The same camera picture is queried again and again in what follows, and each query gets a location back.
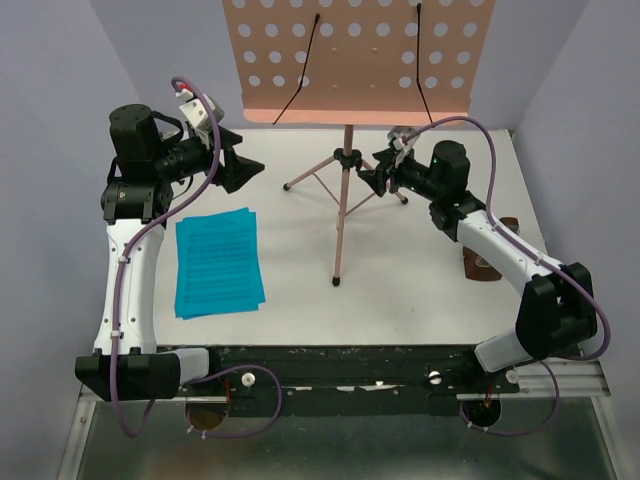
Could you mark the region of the pink music stand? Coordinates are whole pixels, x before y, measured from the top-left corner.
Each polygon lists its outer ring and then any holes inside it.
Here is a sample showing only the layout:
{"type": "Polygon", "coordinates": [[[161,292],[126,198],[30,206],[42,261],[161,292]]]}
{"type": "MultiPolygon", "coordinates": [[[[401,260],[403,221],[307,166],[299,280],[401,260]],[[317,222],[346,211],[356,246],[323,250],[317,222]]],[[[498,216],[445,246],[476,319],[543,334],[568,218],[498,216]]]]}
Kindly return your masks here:
{"type": "Polygon", "coordinates": [[[423,125],[468,113],[491,1],[227,1],[244,115],[253,123],[337,125],[337,225],[353,208],[358,126],[423,125]]]}

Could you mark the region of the brown wooden metronome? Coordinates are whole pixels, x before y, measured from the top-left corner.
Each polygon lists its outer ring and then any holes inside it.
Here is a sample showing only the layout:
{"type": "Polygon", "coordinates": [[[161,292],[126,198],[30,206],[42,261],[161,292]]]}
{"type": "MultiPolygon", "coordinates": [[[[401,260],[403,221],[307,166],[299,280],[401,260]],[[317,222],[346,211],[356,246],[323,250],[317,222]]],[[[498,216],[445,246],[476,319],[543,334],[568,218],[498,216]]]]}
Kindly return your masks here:
{"type": "Polygon", "coordinates": [[[506,279],[515,288],[523,284],[524,263],[518,251],[494,229],[484,212],[468,215],[458,223],[465,277],[492,282],[506,279]]]}

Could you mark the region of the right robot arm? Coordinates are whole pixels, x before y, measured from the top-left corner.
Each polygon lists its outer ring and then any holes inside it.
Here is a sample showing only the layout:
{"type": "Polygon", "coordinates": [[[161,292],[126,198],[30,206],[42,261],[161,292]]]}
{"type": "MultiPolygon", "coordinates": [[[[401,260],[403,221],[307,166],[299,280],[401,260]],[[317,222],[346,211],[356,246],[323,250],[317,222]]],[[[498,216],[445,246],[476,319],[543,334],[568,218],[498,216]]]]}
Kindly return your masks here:
{"type": "Polygon", "coordinates": [[[438,142],[428,165],[394,145],[374,157],[377,166],[358,176],[376,195],[405,188],[429,200],[436,228],[485,260],[521,297],[514,326],[477,344],[461,365],[467,389],[483,391],[497,371],[565,353],[596,334],[596,314],[584,297],[592,291],[589,271],[533,250],[503,223],[491,221],[467,188],[470,161],[462,144],[438,142]]]}

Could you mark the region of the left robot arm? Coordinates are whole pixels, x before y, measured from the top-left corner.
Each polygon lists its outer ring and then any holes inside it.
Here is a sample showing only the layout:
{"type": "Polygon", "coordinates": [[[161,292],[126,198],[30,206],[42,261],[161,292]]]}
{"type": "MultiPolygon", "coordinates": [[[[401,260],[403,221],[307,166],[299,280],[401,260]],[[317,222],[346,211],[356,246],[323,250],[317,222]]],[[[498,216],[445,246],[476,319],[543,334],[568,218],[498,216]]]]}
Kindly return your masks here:
{"type": "Polygon", "coordinates": [[[212,126],[224,116],[215,103],[189,100],[180,110],[182,120],[142,104],[109,116],[115,157],[101,195],[109,244],[105,304],[92,353],[75,361],[77,379],[105,401],[171,399],[187,383],[209,395],[221,385],[211,349],[158,349],[157,261],[173,183],[204,172],[233,193],[264,166],[236,154],[240,135],[212,126]]]}

